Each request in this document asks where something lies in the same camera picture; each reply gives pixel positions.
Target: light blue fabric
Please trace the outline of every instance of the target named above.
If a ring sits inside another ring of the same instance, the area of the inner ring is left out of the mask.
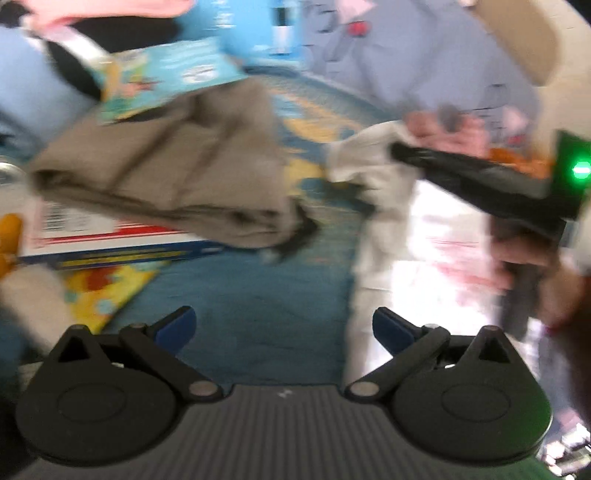
[[[0,26],[0,135],[13,155],[30,157],[95,102],[63,82],[17,28]]]

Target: human hand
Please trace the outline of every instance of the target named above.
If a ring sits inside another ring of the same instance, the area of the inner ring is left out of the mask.
[[[544,269],[536,316],[545,325],[559,327],[567,323],[581,305],[584,278],[560,262],[550,242],[543,237],[528,233],[503,241],[492,238],[491,257],[495,262],[495,283],[503,290],[509,290],[514,280],[505,268],[506,262],[539,265]]]

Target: cardboard box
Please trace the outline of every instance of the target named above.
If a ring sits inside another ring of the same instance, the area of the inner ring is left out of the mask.
[[[182,260],[223,250],[217,242],[159,226],[140,225],[31,198],[25,207],[19,257],[59,270],[156,260]]]

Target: yellow toy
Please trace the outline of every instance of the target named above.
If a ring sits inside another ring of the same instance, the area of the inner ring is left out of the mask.
[[[14,266],[21,231],[22,220],[18,215],[9,213],[0,219],[0,278],[6,276]]]

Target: white cloth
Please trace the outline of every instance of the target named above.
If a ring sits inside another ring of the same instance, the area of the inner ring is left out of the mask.
[[[328,179],[363,185],[362,199],[375,206],[353,267],[344,384],[391,358],[372,333],[378,307],[457,335],[475,335],[495,316],[486,216],[392,162],[394,141],[416,145],[402,122],[387,122],[329,146]]]
[[[64,298],[61,279],[44,265],[21,267],[0,281],[0,301],[43,353],[76,323]]]

